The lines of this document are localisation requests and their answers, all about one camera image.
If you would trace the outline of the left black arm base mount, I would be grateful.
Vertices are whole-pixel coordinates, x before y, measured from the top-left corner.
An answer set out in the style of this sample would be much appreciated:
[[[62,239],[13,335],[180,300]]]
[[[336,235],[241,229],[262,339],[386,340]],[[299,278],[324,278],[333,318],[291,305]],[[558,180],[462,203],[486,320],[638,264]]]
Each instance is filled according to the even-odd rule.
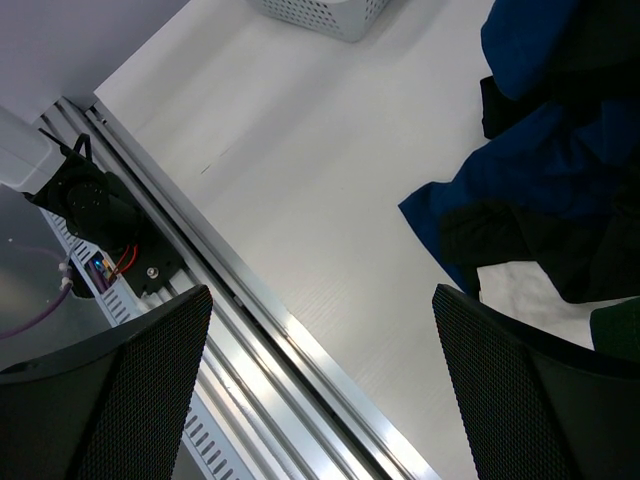
[[[152,232],[128,246],[118,264],[118,276],[138,298],[157,293],[185,266],[174,246],[164,236]]]

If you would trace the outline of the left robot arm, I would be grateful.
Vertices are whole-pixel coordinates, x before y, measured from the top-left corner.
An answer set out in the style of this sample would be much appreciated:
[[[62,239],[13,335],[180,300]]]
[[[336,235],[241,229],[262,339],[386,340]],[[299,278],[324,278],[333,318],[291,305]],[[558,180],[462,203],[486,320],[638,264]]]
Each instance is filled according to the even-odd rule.
[[[91,138],[74,145],[1,110],[1,184],[62,218],[76,237],[107,251],[134,245],[144,214],[121,179],[93,161]]]

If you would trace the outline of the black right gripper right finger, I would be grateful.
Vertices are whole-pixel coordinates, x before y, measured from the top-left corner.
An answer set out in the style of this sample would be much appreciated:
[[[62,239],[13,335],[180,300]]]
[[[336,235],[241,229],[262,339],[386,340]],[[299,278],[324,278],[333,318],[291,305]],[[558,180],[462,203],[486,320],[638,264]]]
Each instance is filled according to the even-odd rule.
[[[449,285],[437,286],[432,307],[479,478],[638,478],[638,364]]]

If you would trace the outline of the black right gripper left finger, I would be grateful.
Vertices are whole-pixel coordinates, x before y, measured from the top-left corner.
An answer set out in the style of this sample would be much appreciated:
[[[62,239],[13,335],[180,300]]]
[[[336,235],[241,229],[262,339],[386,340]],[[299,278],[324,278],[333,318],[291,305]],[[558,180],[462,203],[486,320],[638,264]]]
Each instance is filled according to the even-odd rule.
[[[197,285],[2,370],[2,478],[171,478],[212,308]]]

